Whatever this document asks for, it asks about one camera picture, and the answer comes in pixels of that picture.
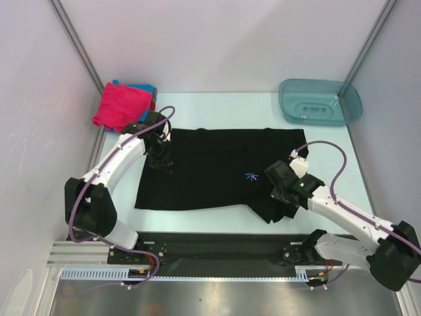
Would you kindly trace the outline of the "black t shirt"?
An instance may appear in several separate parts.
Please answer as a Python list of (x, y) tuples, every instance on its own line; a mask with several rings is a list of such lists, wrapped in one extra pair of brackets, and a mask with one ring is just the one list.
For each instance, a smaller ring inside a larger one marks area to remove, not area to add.
[(302, 129), (173, 129), (170, 173), (147, 159), (135, 207), (190, 211), (246, 205), (266, 223), (292, 218), (297, 210), (271, 196), (265, 170), (307, 140)]

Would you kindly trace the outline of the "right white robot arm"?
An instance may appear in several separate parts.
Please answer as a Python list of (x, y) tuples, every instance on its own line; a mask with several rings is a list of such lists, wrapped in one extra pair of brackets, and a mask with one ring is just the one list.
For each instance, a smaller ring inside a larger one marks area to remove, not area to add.
[(420, 243), (415, 229), (405, 221), (393, 224), (367, 215), (309, 174), (308, 167), (308, 161), (302, 157), (289, 164), (277, 161), (270, 165), (265, 174), (274, 187), (273, 198), (321, 215), (352, 237), (341, 238), (315, 230), (310, 243), (303, 248), (304, 258), (311, 264), (331, 259), (356, 266), (369, 271), (385, 288), (400, 291), (420, 266)]

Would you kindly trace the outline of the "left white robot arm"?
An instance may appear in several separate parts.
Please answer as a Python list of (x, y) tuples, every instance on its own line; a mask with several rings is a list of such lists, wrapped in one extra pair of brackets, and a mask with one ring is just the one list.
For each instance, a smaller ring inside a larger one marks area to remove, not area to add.
[(112, 200), (116, 185), (129, 168), (146, 156), (151, 168), (170, 172), (170, 118), (162, 111), (149, 111), (139, 122), (127, 124), (106, 156), (81, 178), (69, 178), (64, 185), (65, 221), (68, 234), (76, 242), (76, 230), (87, 232), (86, 240), (99, 239), (122, 248), (131, 263), (140, 262), (145, 246), (139, 234), (118, 219)]

